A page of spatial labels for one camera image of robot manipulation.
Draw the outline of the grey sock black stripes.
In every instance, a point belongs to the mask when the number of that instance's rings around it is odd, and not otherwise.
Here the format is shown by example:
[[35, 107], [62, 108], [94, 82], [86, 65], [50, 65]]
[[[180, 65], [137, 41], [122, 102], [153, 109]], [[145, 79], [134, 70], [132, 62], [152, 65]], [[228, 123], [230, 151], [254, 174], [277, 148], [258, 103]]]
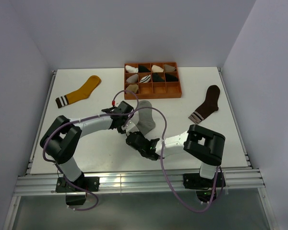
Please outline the grey sock black stripes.
[[143, 107], [145, 107], [145, 109], [137, 111], [132, 117], [132, 121], [135, 123], [139, 131], [145, 136], [156, 127], [156, 123], [153, 120], [151, 103], [146, 100], [140, 101], [139, 108]]

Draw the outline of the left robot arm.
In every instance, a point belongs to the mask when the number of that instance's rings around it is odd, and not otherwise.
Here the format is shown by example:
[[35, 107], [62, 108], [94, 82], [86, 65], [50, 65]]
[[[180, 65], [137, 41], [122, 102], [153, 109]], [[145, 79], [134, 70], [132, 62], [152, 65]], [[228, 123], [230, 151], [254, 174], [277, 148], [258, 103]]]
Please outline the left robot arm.
[[81, 190], [85, 184], [84, 173], [73, 157], [80, 138], [100, 130], [116, 129], [122, 133], [122, 126], [132, 111], [133, 107], [122, 101], [92, 117], [72, 120], [58, 116], [40, 141], [44, 160], [55, 163], [72, 191]]

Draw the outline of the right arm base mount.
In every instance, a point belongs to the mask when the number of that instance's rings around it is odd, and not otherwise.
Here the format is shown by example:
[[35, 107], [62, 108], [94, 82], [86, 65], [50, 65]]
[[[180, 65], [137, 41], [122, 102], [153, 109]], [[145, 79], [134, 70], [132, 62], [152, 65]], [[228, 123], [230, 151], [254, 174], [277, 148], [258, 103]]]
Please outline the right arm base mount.
[[[195, 190], [196, 196], [201, 203], [209, 204], [212, 194], [214, 179], [206, 179], [200, 177], [199, 173], [183, 174], [183, 186], [185, 189]], [[219, 194], [226, 187], [224, 174], [219, 172], [216, 178], [216, 189], [213, 195], [213, 201], [218, 197], [217, 189], [220, 188]]]

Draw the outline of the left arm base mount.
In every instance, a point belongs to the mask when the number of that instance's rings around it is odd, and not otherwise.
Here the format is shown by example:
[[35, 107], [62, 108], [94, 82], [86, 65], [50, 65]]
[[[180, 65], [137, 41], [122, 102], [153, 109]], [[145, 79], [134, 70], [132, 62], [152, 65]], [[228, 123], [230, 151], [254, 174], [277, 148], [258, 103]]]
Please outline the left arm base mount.
[[64, 193], [66, 205], [70, 207], [82, 206], [89, 195], [96, 199], [94, 207], [98, 204], [99, 199], [94, 194], [99, 190], [100, 178], [97, 176], [93, 177], [79, 177], [74, 182], [67, 182], [64, 177], [59, 177], [57, 179], [57, 184], [55, 188], [56, 193]]

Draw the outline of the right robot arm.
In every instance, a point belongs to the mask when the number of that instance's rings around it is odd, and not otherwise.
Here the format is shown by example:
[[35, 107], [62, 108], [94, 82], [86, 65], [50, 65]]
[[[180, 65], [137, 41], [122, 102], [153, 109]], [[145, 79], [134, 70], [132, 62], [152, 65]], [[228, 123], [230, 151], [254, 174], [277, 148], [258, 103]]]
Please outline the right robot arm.
[[188, 153], [201, 162], [199, 184], [208, 187], [221, 165], [226, 137], [199, 125], [191, 125], [179, 135], [166, 139], [147, 139], [140, 132], [128, 132], [126, 144], [144, 158], [157, 161], [175, 154]]

